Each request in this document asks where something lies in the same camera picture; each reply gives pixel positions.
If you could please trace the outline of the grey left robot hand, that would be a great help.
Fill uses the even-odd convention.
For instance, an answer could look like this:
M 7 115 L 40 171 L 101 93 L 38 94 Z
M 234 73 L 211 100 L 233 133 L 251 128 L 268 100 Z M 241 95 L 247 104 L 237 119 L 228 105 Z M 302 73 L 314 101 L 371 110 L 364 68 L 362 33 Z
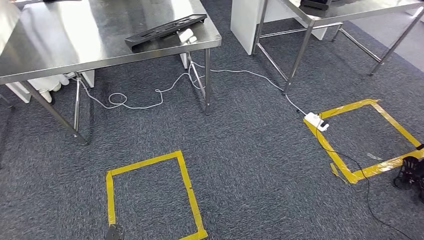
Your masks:
M 124 226 L 120 224 L 110 224 L 105 235 L 105 240 L 124 240 Z

